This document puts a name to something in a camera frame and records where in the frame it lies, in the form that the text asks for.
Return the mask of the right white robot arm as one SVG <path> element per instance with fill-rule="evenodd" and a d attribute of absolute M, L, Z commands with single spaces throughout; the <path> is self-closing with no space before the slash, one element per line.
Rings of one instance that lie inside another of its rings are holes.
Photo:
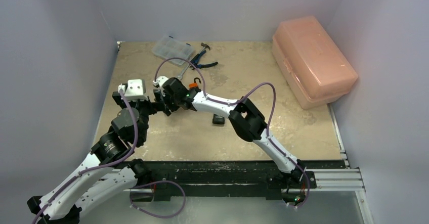
<path fill-rule="evenodd" d="M 228 119 L 239 138 L 255 143 L 274 161 L 288 186 L 296 187 L 303 181 L 310 184 L 305 166 L 276 139 L 270 130 L 271 119 L 264 117 L 249 95 L 239 100 L 221 98 L 207 94 L 205 87 L 187 88 L 175 77 L 160 76 L 153 80 L 153 85 L 169 97 L 171 109 L 181 107 Z"/>

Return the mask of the orange black padlock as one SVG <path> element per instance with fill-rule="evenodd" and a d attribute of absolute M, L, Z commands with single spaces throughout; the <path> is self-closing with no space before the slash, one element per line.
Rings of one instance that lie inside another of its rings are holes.
<path fill-rule="evenodd" d="M 201 84 L 201 79 L 199 77 L 195 77 L 193 82 L 189 84 L 189 89 L 199 88 Z"/>

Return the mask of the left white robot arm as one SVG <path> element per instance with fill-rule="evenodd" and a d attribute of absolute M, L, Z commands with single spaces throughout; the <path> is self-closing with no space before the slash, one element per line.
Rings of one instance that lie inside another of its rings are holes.
<path fill-rule="evenodd" d="M 123 166 L 147 138 L 149 115 L 157 112 L 143 89 L 119 89 L 112 95 L 121 107 L 109 130 L 100 137 L 83 162 L 62 183 L 27 205 L 33 223 L 79 223 L 94 208 L 120 192 L 152 180 L 143 160 Z"/>

